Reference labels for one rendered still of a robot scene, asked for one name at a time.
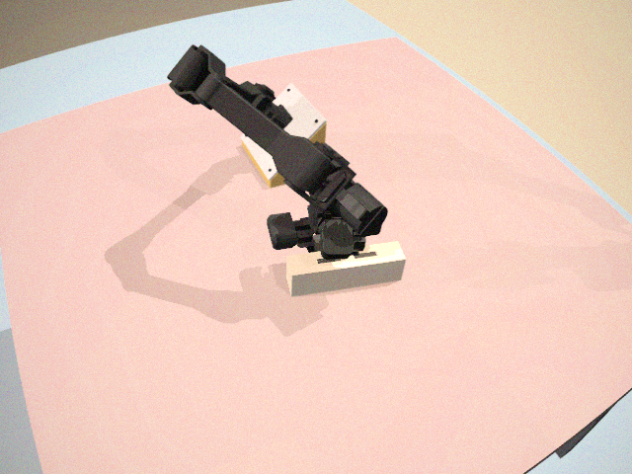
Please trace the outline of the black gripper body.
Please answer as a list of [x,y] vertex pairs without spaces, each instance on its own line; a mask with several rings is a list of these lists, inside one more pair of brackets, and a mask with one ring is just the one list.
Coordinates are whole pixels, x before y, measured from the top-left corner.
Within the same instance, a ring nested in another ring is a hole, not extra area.
[[300,221],[296,222],[293,222],[290,212],[268,216],[267,226],[274,249],[289,249],[297,243],[311,242],[313,234],[319,234],[317,222],[324,213],[332,213],[332,217],[341,217],[332,207],[323,213],[310,202],[307,205],[307,210],[308,217],[302,217]]

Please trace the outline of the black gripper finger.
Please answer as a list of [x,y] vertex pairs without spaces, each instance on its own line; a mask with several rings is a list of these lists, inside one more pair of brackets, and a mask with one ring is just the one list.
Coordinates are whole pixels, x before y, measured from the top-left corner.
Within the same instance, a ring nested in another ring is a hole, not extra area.
[[[293,222],[296,222],[296,221],[300,221],[300,219],[299,220],[293,220]],[[312,241],[311,242],[300,243],[300,244],[297,243],[297,246],[299,248],[305,248],[306,247],[306,249],[308,250],[308,253],[314,252],[315,242],[314,242],[313,236],[312,236]]]

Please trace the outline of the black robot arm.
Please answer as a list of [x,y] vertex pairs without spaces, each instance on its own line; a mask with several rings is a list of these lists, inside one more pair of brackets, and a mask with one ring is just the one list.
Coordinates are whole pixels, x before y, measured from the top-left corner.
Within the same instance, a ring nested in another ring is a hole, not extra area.
[[273,103],[276,95],[270,87],[249,81],[239,85],[225,72],[221,59],[192,44],[167,75],[168,86],[191,105],[218,112],[272,155],[276,171],[293,191],[321,212],[332,207],[341,216],[324,213],[317,222],[322,258],[358,256],[366,237],[384,222],[387,207],[353,180],[357,173],[351,163],[328,143],[284,130],[293,117],[282,104]]

